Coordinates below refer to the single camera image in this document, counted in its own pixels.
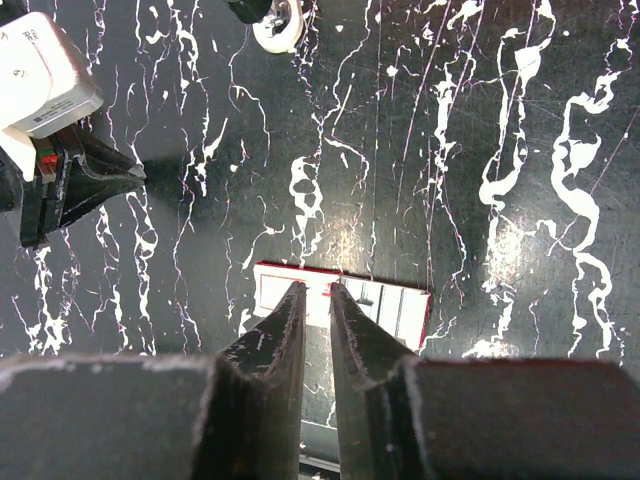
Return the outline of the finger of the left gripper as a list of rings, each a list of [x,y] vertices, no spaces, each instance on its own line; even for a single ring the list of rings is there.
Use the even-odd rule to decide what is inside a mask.
[[[144,185],[143,167],[93,133],[73,125],[60,131],[58,139],[71,161],[61,227],[71,225],[110,198]]]

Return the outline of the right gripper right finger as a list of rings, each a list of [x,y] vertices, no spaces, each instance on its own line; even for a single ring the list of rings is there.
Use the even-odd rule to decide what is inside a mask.
[[[635,479],[639,388],[612,363],[426,360],[331,287],[345,479]]]

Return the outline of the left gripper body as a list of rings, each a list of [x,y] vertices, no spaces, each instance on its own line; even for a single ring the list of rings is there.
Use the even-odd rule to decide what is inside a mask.
[[[35,140],[35,175],[31,181],[1,150],[1,216],[23,248],[40,248],[46,235],[60,228],[68,186],[68,154],[59,134]]]

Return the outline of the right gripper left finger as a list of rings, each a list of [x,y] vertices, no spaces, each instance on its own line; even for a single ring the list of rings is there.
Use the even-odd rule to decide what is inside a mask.
[[[1,363],[5,479],[294,479],[306,288],[217,354]]]

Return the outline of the red white staple box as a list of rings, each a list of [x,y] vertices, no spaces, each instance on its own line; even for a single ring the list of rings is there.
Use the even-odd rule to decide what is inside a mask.
[[[293,282],[307,287],[307,324],[330,327],[330,286],[342,284],[374,323],[417,352],[422,348],[431,295],[426,290],[342,274],[260,262],[253,269],[254,315],[266,317]]]

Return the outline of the staple remover tool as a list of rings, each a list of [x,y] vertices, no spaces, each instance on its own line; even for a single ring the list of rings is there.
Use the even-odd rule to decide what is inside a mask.
[[[268,53],[293,53],[304,30],[300,0],[224,0]]]

